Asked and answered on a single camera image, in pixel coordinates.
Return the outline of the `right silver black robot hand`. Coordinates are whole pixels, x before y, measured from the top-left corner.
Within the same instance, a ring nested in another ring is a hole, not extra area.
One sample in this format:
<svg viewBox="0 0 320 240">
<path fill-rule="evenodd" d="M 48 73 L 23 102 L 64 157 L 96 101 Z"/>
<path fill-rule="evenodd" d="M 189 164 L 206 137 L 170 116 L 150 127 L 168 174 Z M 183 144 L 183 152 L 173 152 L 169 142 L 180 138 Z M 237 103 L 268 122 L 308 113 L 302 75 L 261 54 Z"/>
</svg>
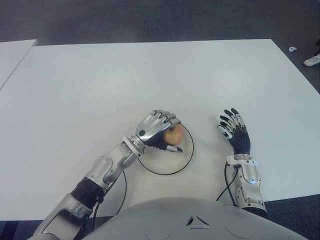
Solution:
<svg viewBox="0 0 320 240">
<path fill-rule="evenodd" d="M 224 113 L 227 116 L 219 116 L 221 121 L 216 128 L 228 140 L 234 155 L 250 155 L 251 141 L 242 116 L 234 108 L 225 109 Z"/>
</svg>

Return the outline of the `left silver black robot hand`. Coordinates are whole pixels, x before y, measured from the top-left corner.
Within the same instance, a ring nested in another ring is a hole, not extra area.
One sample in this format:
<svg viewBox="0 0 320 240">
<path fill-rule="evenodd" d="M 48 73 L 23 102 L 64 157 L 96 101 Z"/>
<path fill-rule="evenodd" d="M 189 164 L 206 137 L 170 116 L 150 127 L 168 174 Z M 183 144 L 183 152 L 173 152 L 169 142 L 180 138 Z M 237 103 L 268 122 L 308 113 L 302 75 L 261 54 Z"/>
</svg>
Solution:
<svg viewBox="0 0 320 240">
<path fill-rule="evenodd" d="M 144 143 L 145 146 L 157 148 L 163 151 L 173 153 L 182 153 L 180 147 L 174 146 L 173 143 L 166 143 L 164 134 L 171 130 L 181 121 L 174 113 L 156 109 L 151 111 L 136 128 L 135 135 Z"/>
</svg>

